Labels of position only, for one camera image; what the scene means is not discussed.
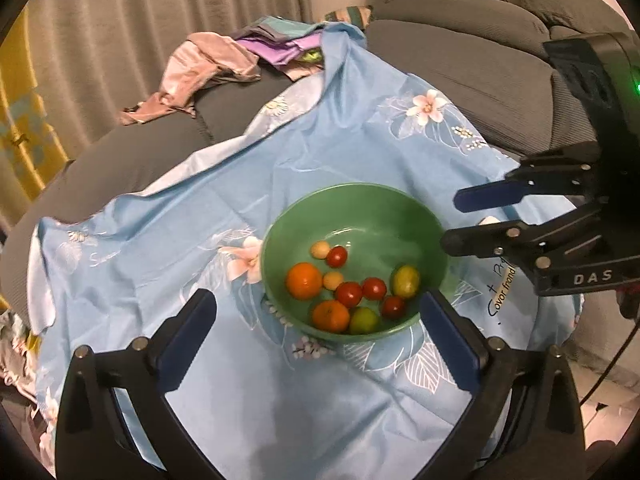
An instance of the green fruit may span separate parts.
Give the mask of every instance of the green fruit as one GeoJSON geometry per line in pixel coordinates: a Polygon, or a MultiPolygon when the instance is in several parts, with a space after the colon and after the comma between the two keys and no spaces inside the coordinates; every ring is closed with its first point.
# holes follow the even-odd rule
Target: green fruit
{"type": "Polygon", "coordinates": [[[408,300],[418,293],[420,288],[420,272],[415,267],[403,265],[394,274],[394,295],[408,300]]]}
{"type": "Polygon", "coordinates": [[[351,316],[349,333],[351,335],[370,334],[378,326],[378,314],[370,308],[361,306],[351,316]]]}

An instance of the orange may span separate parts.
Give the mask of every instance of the orange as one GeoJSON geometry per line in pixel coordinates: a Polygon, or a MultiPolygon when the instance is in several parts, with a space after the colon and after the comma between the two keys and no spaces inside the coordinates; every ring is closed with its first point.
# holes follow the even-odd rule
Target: orange
{"type": "Polygon", "coordinates": [[[323,301],[312,310],[311,321],[318,330],[339,334],[349,327],[349,309],[340,301],[323,301]]]}
{"type": "Polygon", "coordinates": [[[289,294],[297,300],[310,300],[320,294],[322,274],[312,264],[295,264],[287,272],[285,285],[289,294]]]}

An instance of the purple cloth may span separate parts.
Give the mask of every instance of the purple cloth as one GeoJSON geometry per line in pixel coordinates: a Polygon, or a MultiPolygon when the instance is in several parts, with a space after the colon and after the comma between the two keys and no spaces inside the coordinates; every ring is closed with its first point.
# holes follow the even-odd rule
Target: purple cloth
{"type": "Polygon", "coordinates": [[[267,38],[257,38],[253,36],[242,38],[238,40],[238,43],[247,50],[265,59],[273,66],[283,66],[289,63],[289,61],[296,59],[303,52],[311,50],[312,48],[318,48],[320,46],[321,36],[322,32],[318,30],[308,36],[287,41],[286,43],[274,43],[267,38]]]}

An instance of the plastic bowl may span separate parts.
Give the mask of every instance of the plastic bowl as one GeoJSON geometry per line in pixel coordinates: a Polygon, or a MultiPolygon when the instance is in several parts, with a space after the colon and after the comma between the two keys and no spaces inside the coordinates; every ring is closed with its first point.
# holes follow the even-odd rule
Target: plastic bowl
{"type": "MultiPolygon", "coordinates": [[[[448,256],[440,248],[443,229],[423,204],[407,194],[378,184],[341,184],[313,192],[284,211],[271,226],[262,245],[260,264],[267,297],[288,321],[313,337],[347,343],[379,339],[416,323],[418,299],[427,288],[439,288],[447,275],[448,256]],[[318,240],[331,247],[344,246],[347,262],[331,269],[311,257],[318,240]],[[320,301],[333,299],[323,289],[310,301],[293,298],[285,287],[287,271],[296,263],[313,263],[323,274],[339,270],[345,281],[361,283],[369,276],[385,281],[391,294],[391,277],[405,264],[420,272],[420,292],[408,301],[398,320],[380,317],[378,329],[366,335],[335,334],[311,325],[310,313],[320,301]]],[[[363,298],[380,315],[380,302],[363,298]]]]}

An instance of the blue gripper pad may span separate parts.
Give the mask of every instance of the blue gripper pad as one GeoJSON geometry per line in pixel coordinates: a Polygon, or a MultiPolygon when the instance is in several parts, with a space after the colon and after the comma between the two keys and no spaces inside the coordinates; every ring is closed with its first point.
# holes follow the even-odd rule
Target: blue gripper pad
{"type": "Polygon", "coordinates": [[[453,197],[453,205],[458,211],[469,213],[517,204],[531,192],[533,189],[527,182],[500,180],[482,186],[460,189],[453,197]]]}
{"type": "Polygon", "coordinates": [[[159,336],[155,368],[161,393],[177,390],[216,320],[216,298],[200,288],[175,317],[164,321],[159,336]]]}
{"type": "Polygon", "coordinates": [[[460,317],[438,290],[420,298],[420,318],[458,387],[472,395],[476,393],[483,364],[460,330],[468,320],[460,317]]]}

